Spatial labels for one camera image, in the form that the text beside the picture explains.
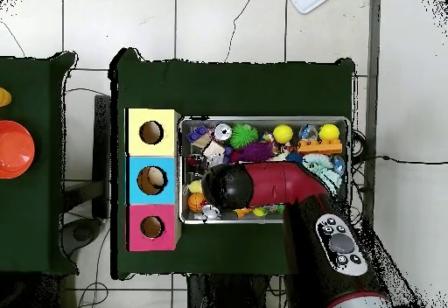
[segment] orange toy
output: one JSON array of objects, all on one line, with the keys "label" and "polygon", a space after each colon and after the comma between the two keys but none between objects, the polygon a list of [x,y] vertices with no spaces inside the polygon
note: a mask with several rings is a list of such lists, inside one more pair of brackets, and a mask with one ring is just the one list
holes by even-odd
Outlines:
[{"label": "orange toy", "polygon": [[244,207],[243,209],[234,209],[234,212],[236,213],[236,215],[238,215],[238,218],[244,217],[244,215],[246,215],[247,213],[252,212],[252,210],[254,209],[247,209],[246,207]]},{"label": "orange toy", "polygon": [[34,159],[32,136],[18,122],[0,121],[0,179],[23,174]]},{"label": "orange toy", "polygon": [[323,140],[322,142],[303,139],[298,143],[297,152],[302,155],[306,154],[340,154],[342,152],[342,143],[339,139]]},{"label": "orange toy", "polygon": [[192,193],[188,198],[188,207],[192,212],[200,212],[202,207],[206,204],[206,198],[202,193]]}]

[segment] yellow block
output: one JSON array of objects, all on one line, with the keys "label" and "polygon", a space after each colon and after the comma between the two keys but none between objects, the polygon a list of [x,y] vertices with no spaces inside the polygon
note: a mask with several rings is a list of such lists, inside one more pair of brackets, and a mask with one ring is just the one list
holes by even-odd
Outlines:
[{"label": "yellow block", "polygon": [[[173,109],[130,108],[128,141],[130,156],[172,157],[178,154],[178,120],[180,116]],[[145,123],[153,130],[160,125],[162,139],[156,144],[148,144],[141,138],[141,128]]]}]

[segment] purple toy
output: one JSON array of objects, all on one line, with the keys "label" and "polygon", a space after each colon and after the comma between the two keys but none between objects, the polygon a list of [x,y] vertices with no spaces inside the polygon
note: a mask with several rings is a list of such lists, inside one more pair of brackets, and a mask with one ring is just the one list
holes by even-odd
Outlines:
[{"label": "purple toy", "polygon": [[273,157],[274,152],[272,152],[272,143],[253,142],[242,149],[232,152],[230,161],[232,163],[236,163],[238,161],[261,163]]}]

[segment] metal tray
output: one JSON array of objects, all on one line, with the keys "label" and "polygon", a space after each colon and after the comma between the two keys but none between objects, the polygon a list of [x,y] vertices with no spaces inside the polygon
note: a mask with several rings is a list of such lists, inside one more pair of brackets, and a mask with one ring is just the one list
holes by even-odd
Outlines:
[{"label": "metal tray", "polygon": [[351,181],[351,123],[345,117],[337,116],[185,116],[179,121],[179,132],[181,133],[180,143],[182,147],[182,157],[179,160],[180,171],[180,185],[179,185],[179,213],[180,219],[185,224],[267,224],[267,223],[282,223],[283,218],[279,213],[269,213],[265,217],[257,217],[252,213],[246,214],[241,219],[238,219],[236,213],[233,211],[225,211],[221,213],[219,220],[195,220],[193,212],[188,208],[189,192],[186,188],[192,181],[191,174],[187,171],[186,157],[190,154],[200,154],[201,149],[192,146],[186,134],[200,125],[204,125],[212,129],[219,123],[226,123],[231,127],[237,123],[250,124],[258,129],[261,136],[265,131],[272,132],[278,124],[288,124],[294,131],[294,137],[298,136],[300,128],[305,124],[314,124],[320,126],[327,123],[332,123],[339,128],[339,139],[342,142],[342,154],[346,163],[346,176],[344,177],[339,193],[350,200],[350,192],[347,190],[347,182]]}]

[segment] green spiky ball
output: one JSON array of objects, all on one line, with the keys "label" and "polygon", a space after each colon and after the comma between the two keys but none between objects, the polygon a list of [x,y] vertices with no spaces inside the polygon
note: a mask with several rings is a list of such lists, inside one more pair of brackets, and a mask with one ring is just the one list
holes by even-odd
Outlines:
[{"label": "green spiky ball", "polygon": [[236,124],[232,128],[232,136],[230,137],[230,145],[234,150],[251,144],[258,139],[258,131],[248,124]]}]

